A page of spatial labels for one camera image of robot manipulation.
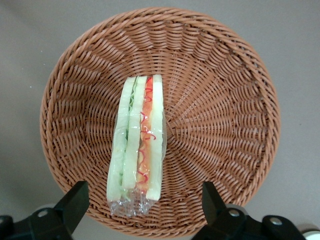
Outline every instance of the gray floor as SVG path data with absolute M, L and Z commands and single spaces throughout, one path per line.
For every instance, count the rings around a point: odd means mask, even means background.
M 98 22 L 147 6 L 206 13 L 256 49 L 276 87 L 282 126 L 273 167 L 246 209 L 257 220 L 276 214 L 320 226 L 318 0 L 0 0 L 0 215 L 21 220 L 63 196 L 39 133 L 42 94 L 60 55 Z M 87 216 L 74 238 L 134 239 Z

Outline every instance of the metal screw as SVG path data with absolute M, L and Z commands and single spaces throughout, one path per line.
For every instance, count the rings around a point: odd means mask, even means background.
M 277 217 L 271 217 L 271 218 L 270 218 L 270 221 L 271 221 L 274 225 L 277 225 L 277 226 L 282 225 L 282 221 L 281 221 L 279 218 L 277 218 Z
M 235 209 L 231 209 L 231 210 L 229 211 L 229 214 L 230 214 L 232 217 L 239 217 L 239 215 L 240 215 L 240 213 L 239 213 L 237 210 L 235 210 Z
M 43 216 L 45 216 L 47 214 L 48 214 L 48 211 L 47 210 L 43 210 L 43 211 L 38 213 L 38 217 L 41 218 L 41 217 L 43 217 Z

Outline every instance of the woven basket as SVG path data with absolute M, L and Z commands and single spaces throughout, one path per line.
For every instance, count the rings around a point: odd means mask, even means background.
M 146 216 L 111 216 L 106 184 L 113 130 L 127 77 L 161 74 L 167 125 L 160 201 Z M 61 56 L 44 91 L 41 140 L 64 192 L 89 183 L 87 214 L 126 234 L 194 234 L 206 220 L 202 183 L 246 204 L 279 143 L 275 88 L 255 50 L 201 13 L 145 8 L 111 17 Z

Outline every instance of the wrapped sandwich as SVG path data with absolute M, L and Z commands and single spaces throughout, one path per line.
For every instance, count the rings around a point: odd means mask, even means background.
M 107 178 L 111 214 L 146 214 L 160 199 L 165 129 L 161 75 L 129 77 L 119 102 Z

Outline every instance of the wicker basket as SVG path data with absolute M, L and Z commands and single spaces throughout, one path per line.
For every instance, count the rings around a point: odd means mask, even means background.
M 161 74 L 167 152 L 160 201 L 147 216 L 111 216 L 106 184 L 124 81 Z M 61 56 L 44 91 L 43 150 L 63 191 L 89 182 L 87 214 L 126 234 L 194 234 L 205 223 L 202 182 L 226 203 L 246 204 L 279 143 L 275 88 L 255 50 L 201 13 L 145 8 L 111 17 Z

